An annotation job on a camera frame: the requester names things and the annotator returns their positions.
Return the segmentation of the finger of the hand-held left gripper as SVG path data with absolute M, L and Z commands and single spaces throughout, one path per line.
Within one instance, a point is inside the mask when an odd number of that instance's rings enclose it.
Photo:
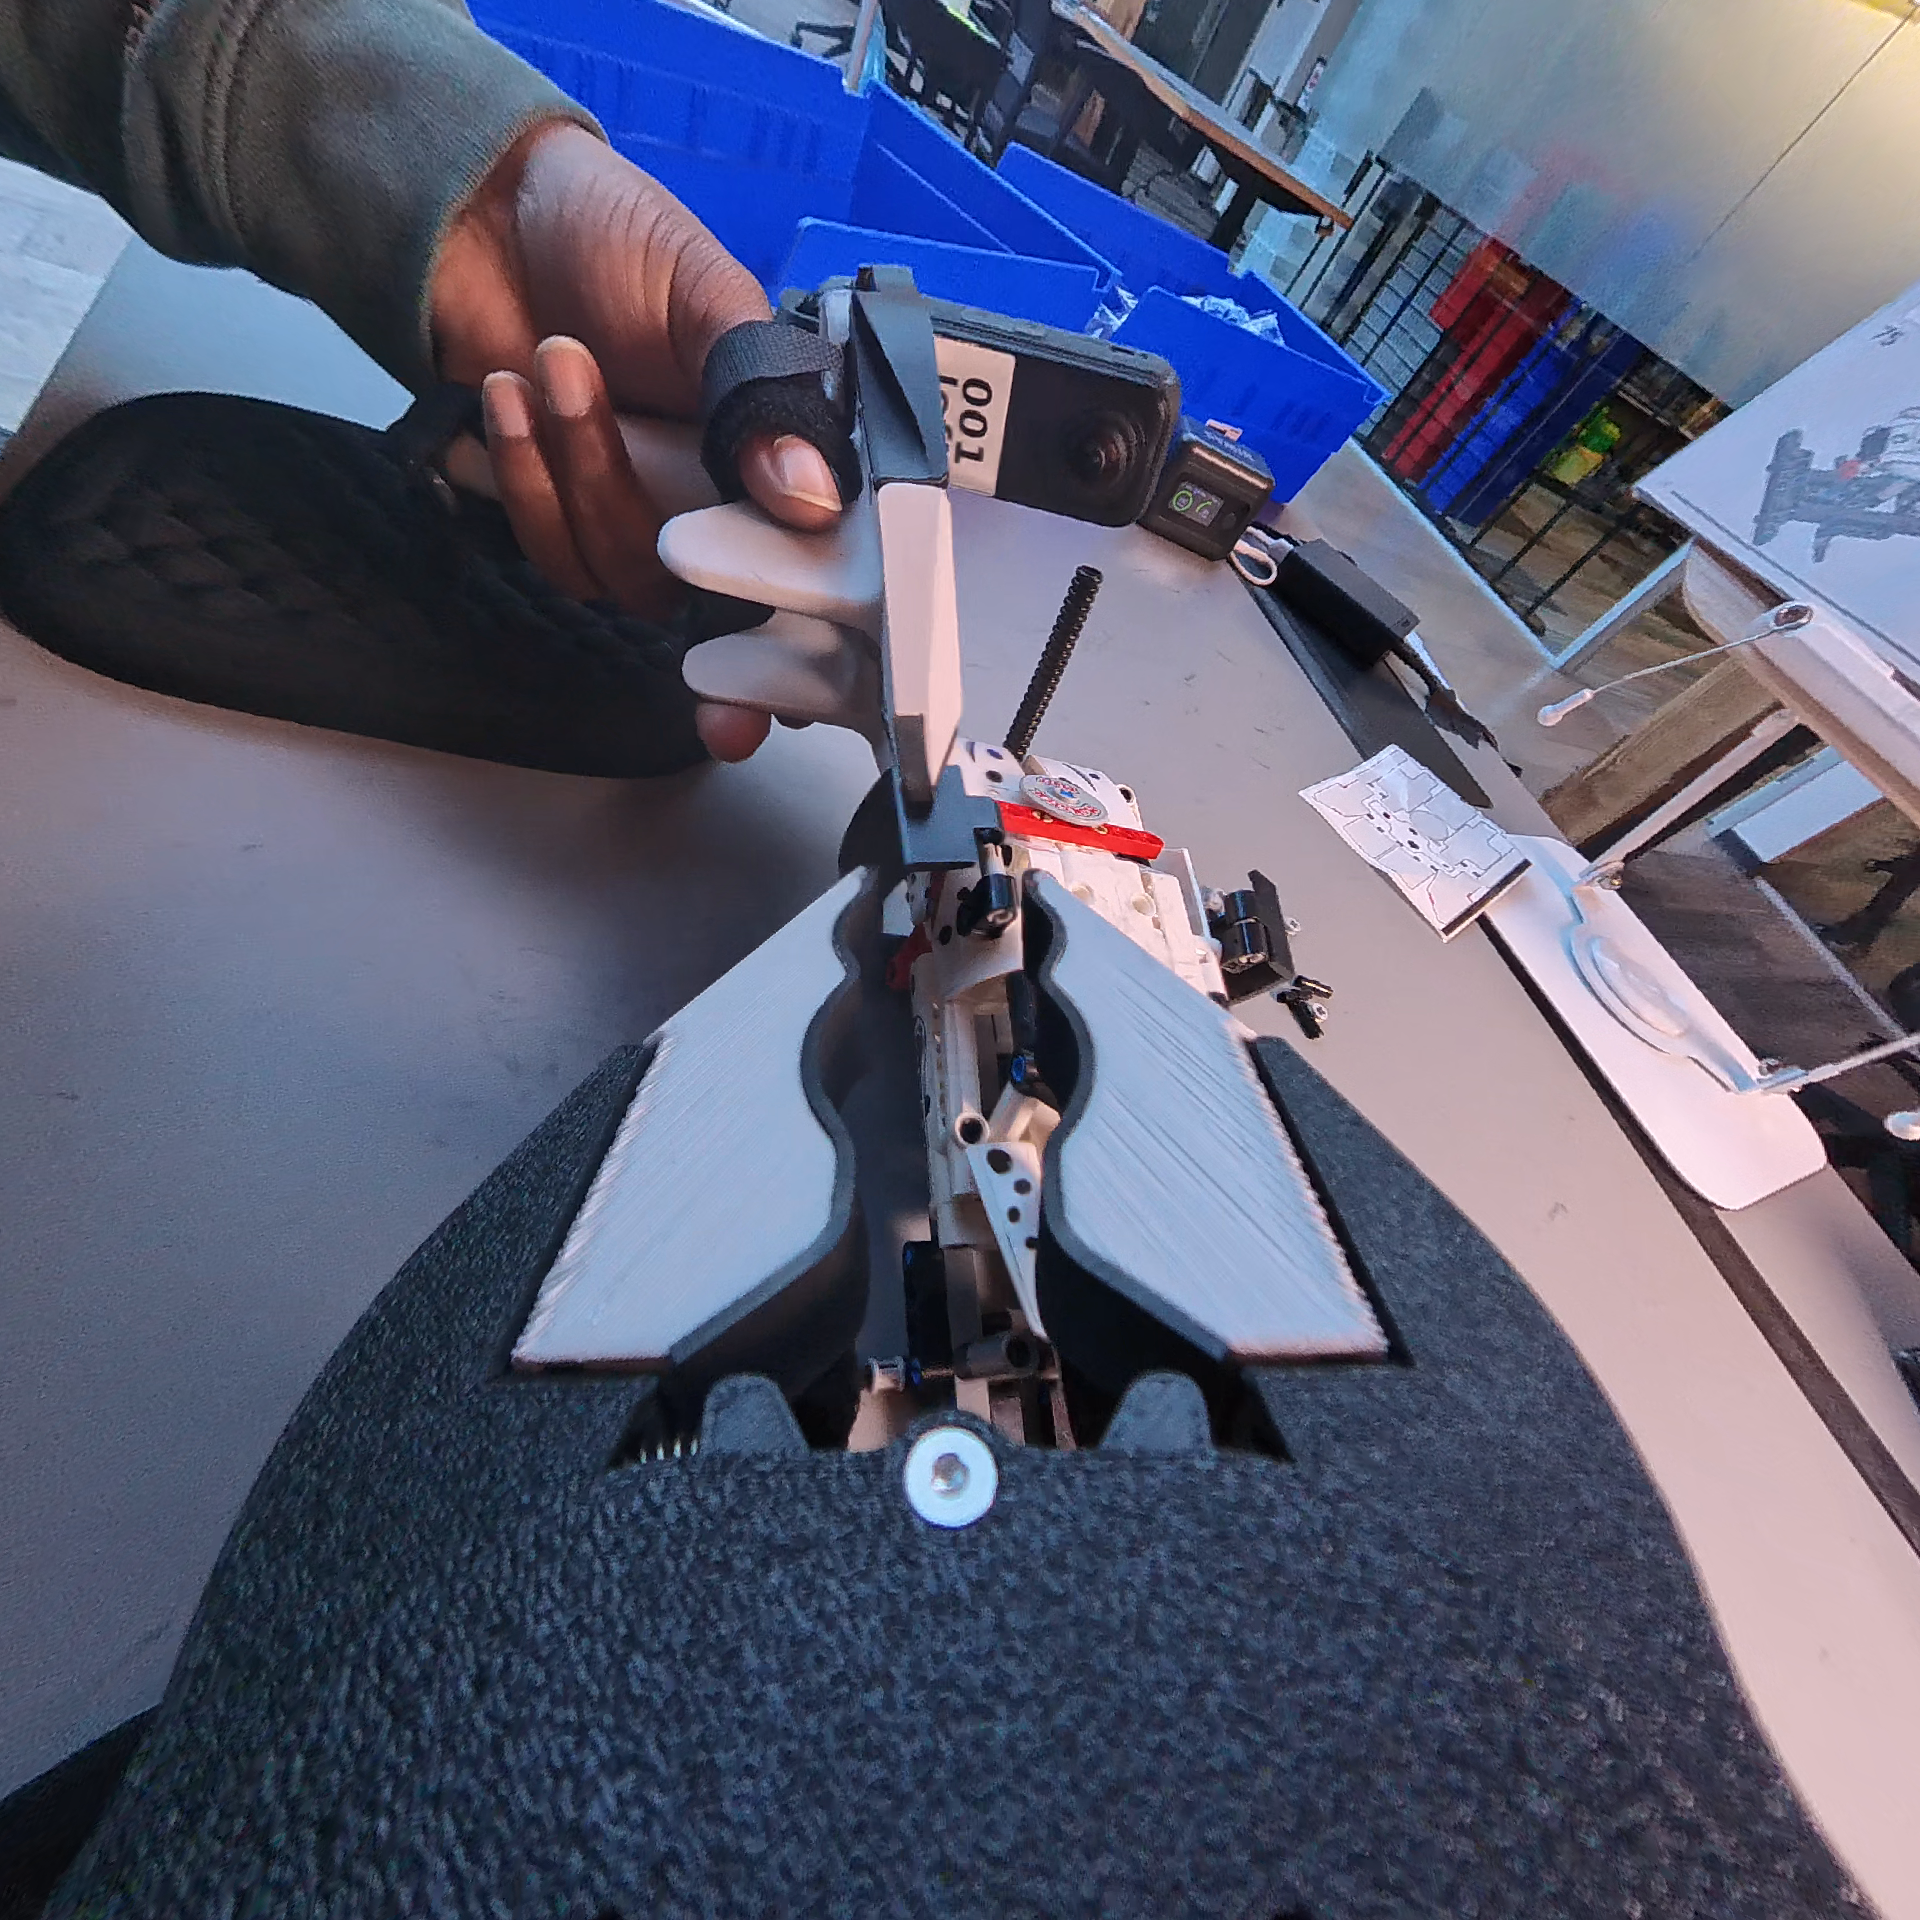
M 934 790 L 965 716 L 949 495 L 880 486 L 883 713 L 902 790 Z

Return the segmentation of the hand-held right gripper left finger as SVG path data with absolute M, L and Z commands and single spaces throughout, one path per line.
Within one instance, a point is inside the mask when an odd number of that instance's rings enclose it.
M 520 1370 L 808 1382 L 852 1348 L 869 1276 L 841 1103 L 879 901 L 852 871 L 662 1022 Z

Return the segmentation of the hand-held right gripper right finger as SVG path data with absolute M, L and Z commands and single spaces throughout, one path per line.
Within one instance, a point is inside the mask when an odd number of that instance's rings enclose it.
M 1074 1086 L 1044 1153 L 1039 1315 L 1091 1375 L 1385 1357 L 1391 1341 L 1239 1022 L 1061 881 L 1030 873 Z

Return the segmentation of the white toy brick truck model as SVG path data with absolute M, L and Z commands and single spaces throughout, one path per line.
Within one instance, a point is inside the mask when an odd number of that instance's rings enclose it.
M 968 794 L 1000 805 L 1000 839 L 979 836 L 979 864 L 902 873 L 880 911 L 886 986 L 916 1024 L 928 1236 L 902 1249 L 907 1351 L 872 1362 L 872 1385 L 949 1395 L 1017 1446 L 1078 1449 L 1101 1437 L 1141 1376 L 1176 1375 L 1199 1395 L 1203 1427 L 1248 1433 L 1248 1370 L 1271 1364 L 1210 1364 L 1173 1341 L 1148 1367 L 1091 1375 L 1057 1348 L 1039 1315 L 1044 1153 L 1074 1086 L 1074 1044 L 1039 997 L 1049 931 L 1028 903 L 1030 873 L 1061 881 L 1231 1016 L 1243 986 L 1271 984 L 1278 911 L 1265 879 L 1210 895 L 1191 856 L 1142 829 L 1129 785 L 1035 757 L 1059 662 L 1046 651 L 1007 743 L 957 741 L 949 754 Z M 1259 1039 L 1239 1026 L 1262 1074 Z M 1339 1236 L 1310 1164 L 1304 1173 Z

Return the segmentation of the building instruction booklet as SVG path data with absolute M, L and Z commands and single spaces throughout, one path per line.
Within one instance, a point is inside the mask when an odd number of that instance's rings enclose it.
M 1918 672 L 1918 288 L 1641 481 L 1782 597 Z

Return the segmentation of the person's left hand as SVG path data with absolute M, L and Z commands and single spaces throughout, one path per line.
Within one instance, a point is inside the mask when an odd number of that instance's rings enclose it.
M 464 206 L 431 279 L 446 380 L 480 386 L 485 440 L 446 451 L 455 486 L 507 509 L 565 595 L 666 617 L 666 509 L 620 417 L 690 423 L 706 355 L 764 321 L 755 279 L 658 181 L 572 122 L 529 130 Z

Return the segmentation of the small black device green display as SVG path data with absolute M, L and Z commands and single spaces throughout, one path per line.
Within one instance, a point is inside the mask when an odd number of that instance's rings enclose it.
M 1141 527 L 1224 562 L 1271 495 L 1273 473 L 1256 448 L 1185 417 Z

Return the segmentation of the long work table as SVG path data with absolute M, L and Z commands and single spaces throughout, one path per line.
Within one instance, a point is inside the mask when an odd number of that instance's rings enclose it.
M 1219 159 L 1220 175 L 1235 181 L 1227 208 L 1215 220 L 1210 243 L 1220 252 L 1235 252 L 1251 208 L 1273 206 L 1316 220 L 1320 237 L 1349 230 L 1355 217 L 1297 179 L 1282 157 L 1267 154 L 1256 130 L 1239 129 L 1212 101 L 1199 98 L 1186 82 L 1170 76 L 1158 60 L 1141 52 L 1123 40 L 1098 14 L 1082 2 L 1053 2 L 1057 23 L 1078 34 L 1088 46 L 1098 49 L 1108 66 L 1129 73 L 1163 111 L 1185 122 Z

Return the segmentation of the black power adapter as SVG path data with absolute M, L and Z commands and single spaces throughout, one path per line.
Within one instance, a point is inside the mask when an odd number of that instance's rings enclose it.
M 1421 617 L 1329 540 L 1273 537 L 1248 527 L 1231 562 L 1251 588 L 1271 591 L 1355 662 L 1401 660 L 1429 686 L 1439 686 L 1433 662 L 1413 641 Z

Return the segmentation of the white sticker sheet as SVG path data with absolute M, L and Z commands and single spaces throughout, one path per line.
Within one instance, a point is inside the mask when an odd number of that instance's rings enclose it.
M 1475 923 L 1530 868 L 1514 836 L 1401 748 L 1388 748 L 1359 769 L 1319 780 L 1298 796 L 1442 939 Z

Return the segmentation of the white booklet stand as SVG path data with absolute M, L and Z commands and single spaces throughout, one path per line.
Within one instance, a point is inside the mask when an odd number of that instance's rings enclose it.
M 1744 1212 L 1827 1163 L 1795 1098 L 1915 1055 L 1918 1034 L 1834 1064 L 1764 1063 L 1626 908 L 1623 868 L 1807 741 L 1915 821 L 1918 662 L 1871 645 L 1837 604 L 1764 584 L 1702 544 L 1682 548 L 1623 616 L 1667 588 L 1724 645 L 1718 669 L 1543 799 L 1558 839 L 1530 839 L 1540 871 L 1490 922 L 1667 1167 L 1714 1208 Z

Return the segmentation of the red and blue crates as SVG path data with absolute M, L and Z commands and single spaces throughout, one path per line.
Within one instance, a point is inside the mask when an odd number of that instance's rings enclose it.
M 1426 353 L 1363 445 L 1454 540 L 1484 533 L 1650 364 L 1644 342 L 1494 237 L 1413 317 Z

